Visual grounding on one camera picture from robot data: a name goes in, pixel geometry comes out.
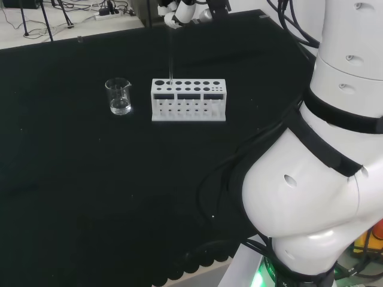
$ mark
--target black tablecloth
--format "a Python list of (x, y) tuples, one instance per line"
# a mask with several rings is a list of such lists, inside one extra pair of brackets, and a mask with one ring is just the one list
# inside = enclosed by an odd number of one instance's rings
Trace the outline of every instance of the black tablecloth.
[[(202, 190), (213, 227), (194, 197), (311, 77), (289, 35), (261, 15), (173, 31), (175, 78), (226, 79), (225, 123), (151, 122), (151, 79), (168, 76), (165, 28), (0, 51), (0, 286), (161, 285), (235, 248), (178, 265), (186, 252), (254, 233), (227, 196), (216, 209), (219, 172)], [(128, 116), (110, 112), (112, 77), (133, 84)]]

